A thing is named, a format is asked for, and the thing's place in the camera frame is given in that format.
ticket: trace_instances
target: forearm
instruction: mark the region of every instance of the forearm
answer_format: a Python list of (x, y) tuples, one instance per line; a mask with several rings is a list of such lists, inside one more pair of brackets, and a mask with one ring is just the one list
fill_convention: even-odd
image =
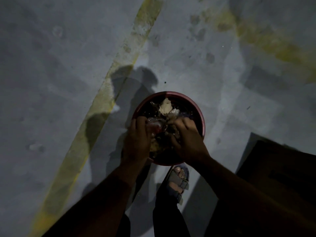
[(281, 206), (209, 155), (197, 157), (191, 165), (231, 211), (248, 216), (261, 228), (271, 233), (294, 236), (302, 233), (306, 236), (315, 234), (315, 226), (312, 223)]
[(121, 164), (44, 235), (115, 236), (144, 161)]

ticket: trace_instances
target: hand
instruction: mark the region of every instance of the hand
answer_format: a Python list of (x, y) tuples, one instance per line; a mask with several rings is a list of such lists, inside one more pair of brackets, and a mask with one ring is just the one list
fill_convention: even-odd
[(128, 160), (141, 162), (149, 157), (151, 132), (147, 130), (146, 123), (147, 118), (144, 116), (132, 119), (124, 140), (122, 162)]
[(188, 164), (193, 160), (202, 156), (209, 156), (203, 139), (200, 136), (193, 120), (186, 118), (178, 118), (173, 124), (180, 132), (180, 143), (174, 135), (171, 135), (171, 142), (176, 149), (178, 155)]

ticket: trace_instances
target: food waste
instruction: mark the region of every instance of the food waste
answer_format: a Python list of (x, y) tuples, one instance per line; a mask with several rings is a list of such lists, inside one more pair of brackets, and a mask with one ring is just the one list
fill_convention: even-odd
[(150, 151), (152, 158), (161, 154), (167, 149), (173, 149), (170, 141), (170, 135), (174, 135), (180, 142), (180, 134), (173, 122), (178, 117), (190, 117), (187, 112), (181, 112), (180, 108), (172, 104), (168, 98), (165, 98), (162, 103), (150, 103), (153, 110), (147, 116), (147, 128), (152, 132)]

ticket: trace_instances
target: yellow painted stripe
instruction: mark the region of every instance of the yellow painted stripe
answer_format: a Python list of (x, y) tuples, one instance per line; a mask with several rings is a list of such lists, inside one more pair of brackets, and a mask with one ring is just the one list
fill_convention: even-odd
[[(99, 136), (102, 127), (114, 103), (117, 99), (113, 95), (111, 82), (112, 75), (120, 68), (123, 68), (124, 76), (128, 76), (135, 64), (140, 49), (143, 47), (148, 34), (156, 21), (162, 7), (160, 0), (144, 0), (133, 23), (132, 32), (124, 40), (113, 63), (101, 85), (93, 103), (77, 132), (69, 151), (67, 152), (58, 172), (46, 196), (43, 205), (34, 219), (34, 224), (29, 236), (41, 236), (61, 216), (64, 205), (69, 197), (71, 188), (80, 174), (91, 148)], [(97, 116), (97, 127), (94, 127), (92, 136), (87, 142), (86, 132), (89, 118)]]

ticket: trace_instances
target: concrete floor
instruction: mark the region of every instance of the concrete floor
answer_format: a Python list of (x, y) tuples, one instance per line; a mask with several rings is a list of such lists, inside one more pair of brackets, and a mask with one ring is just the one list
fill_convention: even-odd
[[(143, 1), (0, 0), (0, 236), (26, 236), (39, 225)], [(60, 213), (119, 164), (126, 122), (159, 91), (199, 105), (204, 142), (231, 171), (251, 132), (316, 155), (316, 0), (162, 1), (147, 41), (132, 47), (139, 57), (121, 91), (124, 75), (111, 78), (116, 105)], [(153, 236), (155, 191), (167, 170), (152, 165), (128, 208), (132, 236)], [(217, 199), (193, 169), (190, 188), (180, 209), (192, 236), (202, 236)]]

